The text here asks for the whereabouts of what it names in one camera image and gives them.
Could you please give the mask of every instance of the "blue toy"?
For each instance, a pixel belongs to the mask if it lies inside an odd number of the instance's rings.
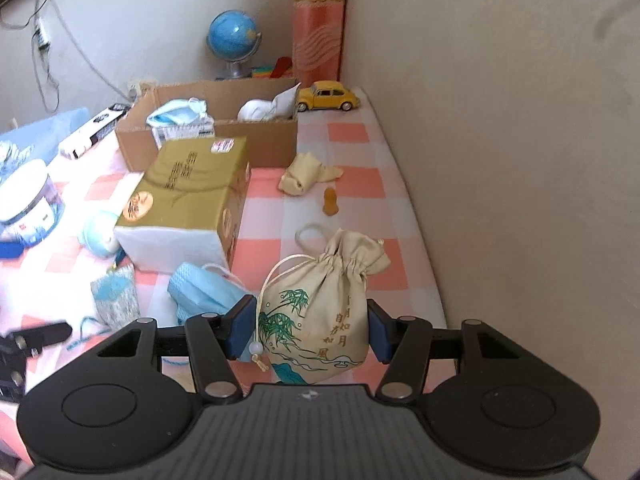
[[[98,211],[90,216],[78,233],[78,242],[99,258],[109,258],[120,249],[113,235],[118,215],[110,211]]]

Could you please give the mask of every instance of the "yellow cloth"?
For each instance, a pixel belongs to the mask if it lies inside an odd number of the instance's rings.
[[[340,176],[340,168],[325,166],[313,153],[299,153],[280,179],[278,189],[289,195],[300,196],[316,182],[330,182]]]

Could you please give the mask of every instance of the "cardboard box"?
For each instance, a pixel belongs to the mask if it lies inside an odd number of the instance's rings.
[[[298,118],[239,123],[238,112],[250,99],[272,100],[297,84],[295,79],[236,79],[159,86],[140,98],[116,125],[120,151],[131,171],[145,171],[158,147],[146,118],[172,99],[196,97],[207,102],[217,137],[246,137],[252,168],[287,168],[296,156]]]
[[[168,140],[122,211],[114,233],[141,270],[183,262],[229,268],[250,179],[244,137]]]

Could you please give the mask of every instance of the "wall socket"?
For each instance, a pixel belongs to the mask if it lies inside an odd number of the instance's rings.
[[[158,81],[151,78],[132,79],[127,84],[127,93],[132,99],[140,99],[144,94],[158,86]]]

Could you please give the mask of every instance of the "electrical cable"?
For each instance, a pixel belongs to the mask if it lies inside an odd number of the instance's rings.
[[[38,85],[38,92],[40,92],[40,98],[42,99],[42,105],[48,114],[54,114],[58,111],[58,107],[60,106],[60,83],[51,75],[51,68],[49,65],[49,54],[40,52],[40,62],[44,64],[44,59],[46,58],[46,65],[44,65],[45,72],[47,73],[47,82],[49,82],[53,88],[56,90],[56,106],[54,108],[49,108],[47,105],[47,99],[44,95],[44,89],[42,88],[42,82],[40,81],[40,76],[38,75],[38,65],[36,62],[36,49],[38,45],[34,41],[37,33],[34,32],[31,37],[31,62],[33,63],[33,74],[36,77],[36,84]]]
[[[71,40],[71,43],[73,44],[73,46],[78,51],[78,54],[80,54],[82,59],[84,59],[84,62],[87,63],[87,65],[92,70],[92,72],[94,72],[95,75],[97,75],[100,79],[102,79],[102,81],[105,83],[105,85],[107,85],[114,92],[116,92],[116,94],[118,94],[120,97],[122,97],[126,102],[129,102],[129,103],[133,102],[133,100],[129,96],[127,96],[124,92],[122,92],[116,85],[114,85],[114,83],[109,81],[107,79],[107,77],[104,74],[102,74],[102,72],[100,72],[100,70],[98,70],[98,68],[91,62],[91,60],[89,59],[87,54],[85,54],[84,50],[82,50],[82,47],[78,43],[78,40],[76,40],[76,37],[73,35],[71,30],[69,29],[69,26],[66,24],[65,19],[62,17],[62,12],[60,12],[60,8],[58,7],[58,4],[56,3],[56,0],[51,0],[51,5],[53,6],[53,10],[55,10],[55,12],[56,12],[56,14],[58,16],[58,20],[60,21],[60,25],[62,25],[63,30],[68,35],[69,40]]]
[[[37,1],[38,0],[36,0],[36,9],[34,10],[33,14],[29,16],[27,23],[25,23],[24,25],[14,25],[13,23],[5,22],[5,20],[2,18],[2,7],[0,7],[0,27],[5,28],[6,30],[24,30],[25,28],[29,27],[31,20],[38,15],[38,13],[42,10],[42,8],[49,0],[44,0],[40,6],[38,6]]]
[[[40,93],[42,106],[44,106],[44,109],[46,110],[47,113],[54,114],[58,111],[58,108],[60,107],[60,83],[58,82],[57,79],[55,79],[51,75],[51,65],[49,62],[49,45],[41,49],[40,44],[34,41],[39,33],[37,16],[40,10],[42,9],[42,6],[40,6],[39,3],[40,3],[40,0],[35,0],[33,16],[36,17],[36,20],[33,22],[33,35],[31,36],[31,62],[33,63],[33,75],[36,78],[36,84],[38,85],[38,92]],[[36,63],[34,43],[35,43],[36,49],[38,50],[38,54],[40,55],[40,66],[42,69],[44,69],[44,71],[47,74],[46,82],[51,86],[53,86],[53,88],[56,91],[56,106],[54,108],[49,108],[49,105],[47,105],[47,99],[44,95],[44,88],[42,87],[42,82],[40,81],[40,75],[38,74],[38,66]]]

